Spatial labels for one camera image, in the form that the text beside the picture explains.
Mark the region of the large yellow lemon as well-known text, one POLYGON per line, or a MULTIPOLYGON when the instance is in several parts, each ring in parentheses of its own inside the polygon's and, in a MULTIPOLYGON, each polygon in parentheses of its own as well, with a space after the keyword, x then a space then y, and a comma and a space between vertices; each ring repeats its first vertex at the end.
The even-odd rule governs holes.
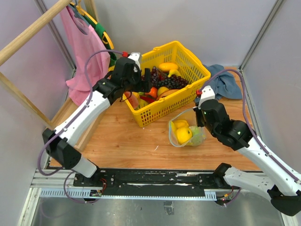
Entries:
POLYGON ((176 138, 179 144, 183 145, 193 137, 192 131, 189 127, 182 127, 177 129, 176 138))

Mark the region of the orange fruit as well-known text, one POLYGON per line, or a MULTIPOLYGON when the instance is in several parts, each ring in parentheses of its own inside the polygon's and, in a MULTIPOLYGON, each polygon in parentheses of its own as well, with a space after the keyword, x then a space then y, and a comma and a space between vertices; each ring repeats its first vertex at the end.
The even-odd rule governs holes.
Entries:
POLYGON ((145 92, 145 95, 156 99, 158 97, 157 92, 158 89, 156 87, 152 87, 149 92, 145 92))

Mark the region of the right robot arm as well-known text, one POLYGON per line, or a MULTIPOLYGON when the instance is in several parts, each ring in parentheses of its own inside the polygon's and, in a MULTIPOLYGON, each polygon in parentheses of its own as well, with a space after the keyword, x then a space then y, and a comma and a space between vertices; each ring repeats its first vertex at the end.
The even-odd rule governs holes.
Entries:
POLYGON ((200 100, 193 110, 199 126, 205 127, 224 146, 250 159, 267 176, 260 178, 221 163, 214 171, 216 187, 230 185, 249 190, 288 216, 300 212, 301 174, 298 171, 273 153, 245 122, 231 120, 224 105, 217 100, 200 100))

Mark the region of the yellow bell pepper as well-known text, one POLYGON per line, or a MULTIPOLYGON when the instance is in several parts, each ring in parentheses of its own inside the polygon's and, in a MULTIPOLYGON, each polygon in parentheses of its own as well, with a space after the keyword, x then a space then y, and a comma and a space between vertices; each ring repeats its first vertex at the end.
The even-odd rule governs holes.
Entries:
POLYGON ((186 120, 175 120, 173 121, 173 123, 177 129, 182 127, 189 127, 189 124, 186 120))

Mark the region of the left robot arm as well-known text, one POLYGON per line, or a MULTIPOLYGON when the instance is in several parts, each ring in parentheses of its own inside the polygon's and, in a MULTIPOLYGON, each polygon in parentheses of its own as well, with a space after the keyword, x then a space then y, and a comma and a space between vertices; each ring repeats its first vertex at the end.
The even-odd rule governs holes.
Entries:
POLYGON ((63 168, 73 170, 84 176, 90 186, 100 183, 101 175, 97 166, 83 157, 75 149, 78 139, 90 124, 125 92, 149 92, 151 89, 150 69, 144 70, 145 78, 141 79, 141 55, 131 53, 116 61, 113 71, 100 79, 93 87, 92 93, 77 110, 58 125, 54 130, 46 129, 43 138, 48 155, 59 162, 63 168))

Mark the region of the clear zip top bag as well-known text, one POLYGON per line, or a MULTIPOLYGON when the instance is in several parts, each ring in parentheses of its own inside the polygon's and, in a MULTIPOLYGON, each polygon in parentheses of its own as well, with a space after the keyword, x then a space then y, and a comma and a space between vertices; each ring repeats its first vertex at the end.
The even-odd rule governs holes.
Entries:
POLYGON ((197 126, 192 108, 183 111, 168 123, 169 141, 175 147, 199 146, 205 139, 205 129, 197 126))

